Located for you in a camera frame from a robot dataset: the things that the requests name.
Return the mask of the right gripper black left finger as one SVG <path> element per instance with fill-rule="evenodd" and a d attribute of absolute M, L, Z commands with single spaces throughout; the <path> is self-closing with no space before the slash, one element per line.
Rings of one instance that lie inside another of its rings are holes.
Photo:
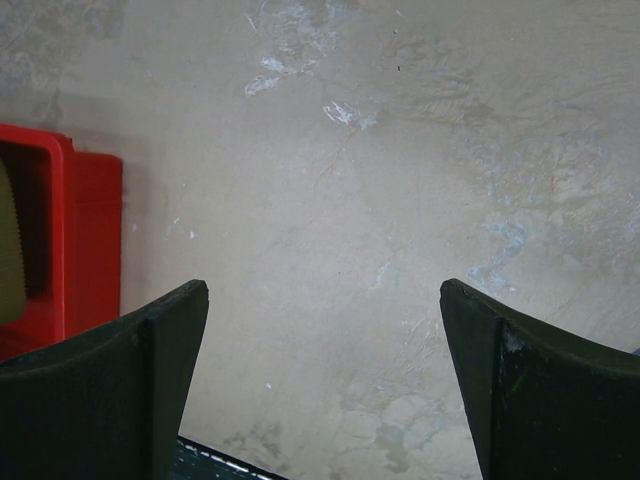
<path fill-rule="evenodd" d="M 191 280 L 2 362 L 2 478 L 166 478 L 208 308 L 206 283 Z"/>

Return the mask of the red plastic tray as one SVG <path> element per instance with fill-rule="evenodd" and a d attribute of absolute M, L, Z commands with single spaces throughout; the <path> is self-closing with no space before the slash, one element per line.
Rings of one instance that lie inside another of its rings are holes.
<path fill-rule="evenodd" d="M 15 195 L 26 309 L 1 328 L 8 359 L 119 315 L 123 166 L 57 132 L 4 124 L 1 158 Z"/>

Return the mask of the green mesh waste basket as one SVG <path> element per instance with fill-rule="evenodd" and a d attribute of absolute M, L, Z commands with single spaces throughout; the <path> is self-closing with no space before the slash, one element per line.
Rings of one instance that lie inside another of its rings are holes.
<path fill-rule="evenodd" d="M 26 308 L 26 287 L 20 230 L 11 181 L 1 163 L 1 325 L 21 317 Z"/>

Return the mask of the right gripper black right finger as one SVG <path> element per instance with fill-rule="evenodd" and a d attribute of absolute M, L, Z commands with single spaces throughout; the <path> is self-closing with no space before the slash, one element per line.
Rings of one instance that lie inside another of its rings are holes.
<path fill-rule="evenodd" d="M 639 357 L 457 280 L 440 310 L 485 479 L 636 479 Z"/>

